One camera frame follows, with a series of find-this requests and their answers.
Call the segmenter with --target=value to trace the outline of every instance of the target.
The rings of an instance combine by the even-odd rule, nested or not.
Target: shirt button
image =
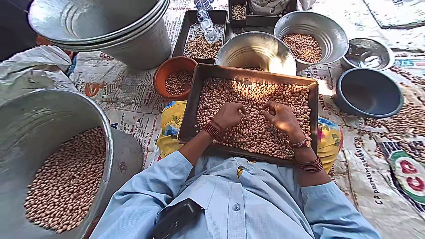
[[[239,211],[239,209],[241,208],[241,205],[239,203],[236,203],[235,205],[233,205],[233,210],[234,211]]]

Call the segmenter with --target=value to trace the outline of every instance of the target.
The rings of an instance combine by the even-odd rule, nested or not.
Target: black phone
[[[171,238],[201,212],[202,208],[196,202],[190,198],[185,199],[165,212],[164,217],[153,227],[147,238]]]

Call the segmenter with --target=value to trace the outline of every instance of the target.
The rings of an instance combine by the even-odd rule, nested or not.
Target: hand
[[[291,141],[301,142],[305,139],[291,107],[279,104],[276,101],[269,101],[263,105],[261,113],[272,125],[285,132]]]
[[[232,127],[239,123],[239,121],[244,117],[247,111],[245,110],[244,105],[234,102],[226,102],[217,112],[214,117],[214,121],[223,129]]]

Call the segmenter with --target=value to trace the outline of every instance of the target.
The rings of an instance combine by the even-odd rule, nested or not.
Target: blue plastic bowl
[[[387,118],[403,107],[404,97],[388,76],[371,69],[345,71],[337,82],[335,104],[344,112],[367,118]]]

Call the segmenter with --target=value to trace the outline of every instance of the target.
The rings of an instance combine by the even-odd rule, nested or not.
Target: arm
[[[304,140],[304,133],[289,106],[269,101],[261,112],[271,124],[288,135],[292,144]],[[295,148],[294,152],[297,161],[316,160],[311,147]],[[297,174],[302,187],[304,214],[315,238],[380,238],[377,231],[331,182],[325,170],[316,173],[298,170]]]
[[[239,114],[239,110],[241,110],[242,113],[246,115],[247,111],[245,110],[244,105],[233,102],[225,103],[214,116],[214,122],[216,122],[219,127],[217,127],[215,123],[212,122],[213,126],[216,128],[221,127],[226,129],[238,124],[244,116],[243,114]],[[193,166],[195,166],[196,161],[202,155],[208,145],[210,145],[213,139],[214,138],[209,133],[202,130],[198,135],[195,136],[195,138],[181,147],[179,151]]]
[[[279,104],[276,101],[269,101],[263,105],[261,113],[272,125],[288,135],[291,144],[301,142],[305,139],[297,118],[295,118],[289,106]],[[294,148],[293,150],[296,161],[313,162],[317,159],[311,147]],[[324,169],[316,173],[298,170],[298,175],[301,187],[321,185],[331,181]]]
[[[225,103],[214,121],[222,128],[233,126],[243,116],[239,109],[245,112],[241,104]],[[90,238],[146,238],[158,213],[177,197],[192,165],[212,140],[201,131],[179,151],[134,175],[114,193]]]

